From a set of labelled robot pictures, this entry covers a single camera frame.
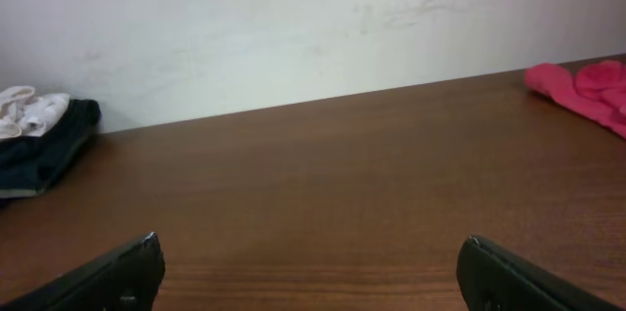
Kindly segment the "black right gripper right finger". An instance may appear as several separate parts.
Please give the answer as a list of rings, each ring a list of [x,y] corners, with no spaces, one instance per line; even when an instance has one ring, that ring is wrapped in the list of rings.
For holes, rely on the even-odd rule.
[[[481,237],[468,237],[456,278],[469,311],[623,311]]]

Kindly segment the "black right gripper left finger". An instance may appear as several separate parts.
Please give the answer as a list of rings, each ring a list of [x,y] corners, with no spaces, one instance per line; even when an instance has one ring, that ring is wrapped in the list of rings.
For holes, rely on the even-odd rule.
[[[151,311],[165,272],[155,232],[1,305],[1,311]]]

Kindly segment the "orange printed t-shirt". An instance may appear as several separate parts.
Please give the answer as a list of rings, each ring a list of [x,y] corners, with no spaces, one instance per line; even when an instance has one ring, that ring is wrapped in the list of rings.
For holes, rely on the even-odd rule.
[[[555,64],[528,68],[524,83],[558,105],[625,138],[625,64],[602,61],[573,74]]]

